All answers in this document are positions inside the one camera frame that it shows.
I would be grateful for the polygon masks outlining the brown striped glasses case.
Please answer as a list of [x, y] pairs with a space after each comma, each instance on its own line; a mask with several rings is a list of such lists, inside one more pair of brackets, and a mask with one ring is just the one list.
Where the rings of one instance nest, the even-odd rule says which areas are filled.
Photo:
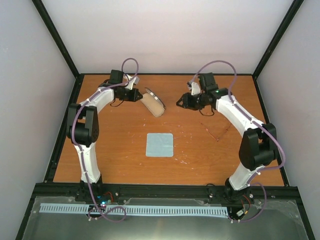
[[145, 87], [144, 89], [146, 90], [146, 93], [142, 95], [140, 101], [154, 117], [161, 117], [166, 110], [164, 102], [150, 88]]

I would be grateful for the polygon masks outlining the thin red frame glasses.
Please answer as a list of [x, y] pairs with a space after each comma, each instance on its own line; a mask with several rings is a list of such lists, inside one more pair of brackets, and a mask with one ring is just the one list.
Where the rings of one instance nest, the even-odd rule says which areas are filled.
[[229, 131], [231, 124], [228, 123], [223, 127], [208, 126], [202, 122], [199, 124], [205, 129], [205, 131], [216, 141], [219, 142], [223, 139], [224, 135]]

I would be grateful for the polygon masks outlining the light blue cleaning cloth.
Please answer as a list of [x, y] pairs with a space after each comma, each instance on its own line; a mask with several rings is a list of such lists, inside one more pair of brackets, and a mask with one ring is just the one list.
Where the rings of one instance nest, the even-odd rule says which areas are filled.
[[172, 133], [148, 133], [146, 136], [147, 157], [166, 157], [174, 156], [174, 136]]

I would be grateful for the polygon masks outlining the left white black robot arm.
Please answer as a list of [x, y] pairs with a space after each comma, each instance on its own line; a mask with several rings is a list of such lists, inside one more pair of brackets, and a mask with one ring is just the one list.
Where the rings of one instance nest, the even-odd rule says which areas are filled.
[[139, 80], [137, 74], [130, 76], [121, 70], [112, 70], [109, 78], [91, 96], [68, 106], [66, 135], [78, 155], [80, 185], [92, 201], [99, 201], [104, 195], [96, 154], [96, 142], [100, 134], [99, 112], [116, 99], [123, 102], [141, 100], [142, 94], [134, 87]]

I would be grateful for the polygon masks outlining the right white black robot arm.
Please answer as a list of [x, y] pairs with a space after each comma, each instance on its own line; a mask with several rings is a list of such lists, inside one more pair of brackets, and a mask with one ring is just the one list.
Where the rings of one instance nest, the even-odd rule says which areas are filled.
[[178, 107], [201, 111], [210, 106], [222, 114], [242, 137], [238, 157], [240, 163], [235, 172], [225, 181], [224, 197], [229, 202], [237, 201], [253, 178], [278, 157], [275, 143], [277, 131], [273, 124], [265, 124], [241, 106], [227, 88], [220, 88], [213, 73], [196, 75], [187, 83], [189, 92], [176, 102]]

